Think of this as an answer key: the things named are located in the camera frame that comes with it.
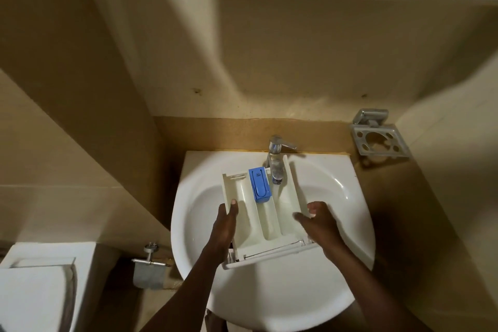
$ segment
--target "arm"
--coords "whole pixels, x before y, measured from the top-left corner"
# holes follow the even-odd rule
[[[176,294],[140,332],[199,332],[217,267],[226,259],[235,234],[237,201],[232,200],[227,215],[225,204],[218,208],[208,243]]]
[[[294,213],[294,218],[323,248],[325,256],[341,271],[373,331],[431,331],[397,301],[346,246],[339,234],[337,222],[326,203],[308,203],[308,210],[315,217],[308,218],[301,213]]]

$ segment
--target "blue compartment cover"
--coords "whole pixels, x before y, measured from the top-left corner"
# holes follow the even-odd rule
[[[270,184],[266,177],[265,167],[258,167],[249,170],[251,178],[252,194],[257,203],[268,202],[271,197]]]

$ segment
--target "chrome faucet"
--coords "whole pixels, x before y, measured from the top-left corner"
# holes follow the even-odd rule
[[[270,168],[271,182],[274,184],[281,184],[283,180],[283,160],[280,154],[282,152],[282,146],[289,147],[291,150],[297,148],[292,143],[283,140],[279,135],[271,136],[268,156],[263,165],[265,168]]]

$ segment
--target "white toilet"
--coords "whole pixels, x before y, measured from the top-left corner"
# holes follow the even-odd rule
[[[96,242],[16,243],[0,263],[0,331],[82,331],[119,252]]]

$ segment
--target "toilet lid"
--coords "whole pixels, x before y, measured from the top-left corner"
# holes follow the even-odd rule
[[[69,331],[74,302],[70,265],[2,268],[0,293],[0,326],[6,332]]]

